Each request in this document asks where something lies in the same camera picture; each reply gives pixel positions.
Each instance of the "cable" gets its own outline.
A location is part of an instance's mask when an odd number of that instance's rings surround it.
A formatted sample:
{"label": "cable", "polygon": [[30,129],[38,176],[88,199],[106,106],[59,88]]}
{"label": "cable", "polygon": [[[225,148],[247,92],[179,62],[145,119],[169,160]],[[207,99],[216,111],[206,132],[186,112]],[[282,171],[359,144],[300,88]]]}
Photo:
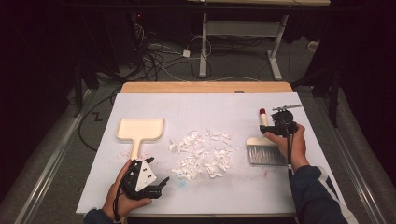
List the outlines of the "cable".
{"label": "cable", "polygon": [[101,101],[100,101],[99,103],[97,103],[93,108],[91,108],[91,109],[87,112],[87,114],[85,114],[84,117],[82,117],[81,123],[78,125],[78,137],[79,137],[79,139],[81,140],[81,142],[82,142],[87,148],[89,148],[89,149],[92,150],[92,151],[95,151],[95,152],[96,152],[96,151],[97,151],[97,148],[92,147],[91,145],[89,145],[89,144],[84,140],[84,138],[82,137],[82,133],[81,133],[81,126],[82,126],[82,124],[84,123],[85,119],[92,113],[92,111],[93,111],[97,106],[99,106],[101,103],[103,103],[104,101],[110,99],[110,103],[111,103],[112,105],[114,105],[114,102],[113,102],[112,98],[113,98],[114,96],[116,96],[116,92],[119,91],[121,87],[122,87],[122,86],[117,87],[117,88],[111,93],[110,96],[107,96],[105,99],[101,100]]}
{"label": "cable", "polygon": [[123,180],[125,179],[125,176],[127,176],[129,173],[131,173],[129,170],[125,173],[125,175],[122,177],[119,186],[117,188],[117,193],[116,197],[114,198],[113,201],[113,213],[114,213],[114,223],[120,223],[120,214],[119,214],[119,197],[123,194],[120,193],[121,191],[121,183],[123,183]]}

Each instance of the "brush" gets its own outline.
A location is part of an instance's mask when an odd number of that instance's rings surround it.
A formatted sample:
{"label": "brush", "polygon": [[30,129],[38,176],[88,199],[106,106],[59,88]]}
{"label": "brush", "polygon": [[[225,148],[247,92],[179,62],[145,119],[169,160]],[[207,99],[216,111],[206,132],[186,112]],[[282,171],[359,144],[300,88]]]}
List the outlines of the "brush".
{"label": "brush", "polygon": [[[262,125],[268,126],[265,109],[260,109],[260,120]],[[247,151],[249,162],[252,165],[287,165],[279,148],[271,140],[263,137],[253,137],[247,140]]]}

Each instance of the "human hand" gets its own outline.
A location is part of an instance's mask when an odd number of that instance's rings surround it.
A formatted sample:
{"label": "human hand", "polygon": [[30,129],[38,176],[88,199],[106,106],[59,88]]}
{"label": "human hand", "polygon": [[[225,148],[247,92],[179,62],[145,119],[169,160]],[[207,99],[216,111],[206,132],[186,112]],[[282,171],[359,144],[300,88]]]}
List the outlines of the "human hand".
{"label": "human hand", "polygon": [[[301,124],[297,124],[297,132],[290,139],[291,146],[291,167],[293,171],[304,165],[309,165],[306,159],[306,145],[304,139],[305,127]],[[280,150],[280,153],[287,159],[288,158],[288,139],[285,137],[279,137],[273,133],[266,132],[264,136],[274,142]]]}
{"label": "human hand", "polygon": [[[117,189],[120,185],[122,177],[126,174],[131,164],[132,164],[131,160],[128,160],[125,163],[125,165],[120,170],[119,175],[117,176],[116,182],[112,184],[110,189],[108,190],[107,198],[105,204],[103,205],[102,210],[112,220],[115,220],[114,212],[113,212],[113,202],[117,195]],[[150,198],[145,198],[137,201],[137,200],[129,199],[125,194],[121,194],[119,197],[119,204],[118,204],[119,215],[120,217],[126,217],[130,211],[139,207],[143,207],[147,204],[151,204],[151,202],[152,200]]]}

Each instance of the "desk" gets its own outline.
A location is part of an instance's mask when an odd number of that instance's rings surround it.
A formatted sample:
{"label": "desk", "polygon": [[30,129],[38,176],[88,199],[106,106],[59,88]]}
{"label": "desk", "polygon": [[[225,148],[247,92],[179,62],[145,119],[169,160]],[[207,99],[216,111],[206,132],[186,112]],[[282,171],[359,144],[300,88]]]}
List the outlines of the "desk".
{"label": "desk", "polygon": [[[328,6],[330,0],[207,0],[205,4],[251,4],[251,5],[282,5],[282,6]],[[283,32],[289,15],[283,15],[280,22],[254,22],[254,21],[211,21],[204,13],[202,28],[202,49],[200,61],[200,77],[206,77],[207,53],[206,43],[208,35],[232,35],[252,37],[274,37],[275,43],[272,50],[267,51],[268,63],[271,66],[275,80],[282,80],[279,67],[276,62],[276,53],[282,40]]]}
{"label": "desk", "polygon": [[[77,213],[84,214],[103,205],[109,186],[129,158],[131,143],[121,142],[115,136],[118,121],[164,118],[162,137],[142,145],[140,156],[155,158],[151,168],[158,180],[167,176],[171,179],[160,199],[134,210],[131,217],[294,217],[287,168],[251,166],[246,141],[262,136],[258,115],[261,107],[270,110],[300,103],[297,93],[291,92],[284,82],[125,83],[108,120]],[[305,126],[307,158],[328,171],[344,202],[304,109],[298,107],[291,112]],[[182,139],[191,129],[224,131],[232,136],[232,167],[223,177],[211,179],[202,173],[188,182],[171,172],[186,155],[168,150],[170,140]]]}

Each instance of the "handle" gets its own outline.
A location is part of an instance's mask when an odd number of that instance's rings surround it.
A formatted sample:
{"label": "handle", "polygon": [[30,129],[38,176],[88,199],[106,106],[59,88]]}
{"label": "handle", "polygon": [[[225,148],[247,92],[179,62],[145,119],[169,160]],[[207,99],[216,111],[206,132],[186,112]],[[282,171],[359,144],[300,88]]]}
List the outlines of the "handle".
{"label": "handle", "polygon": [[130,153],[131,160],[136,160],[139,157],[139,149],[140,149],[141,142],[142,142],[142,139],[136,139],[132,142],[132,148],[131,148],[131,153]]}
{"label": "handle", "polygon": [[268,126],[267,115],[265,114],[265,109],[263,108],[260,109],[260,120],[262,122],[262,125]]}

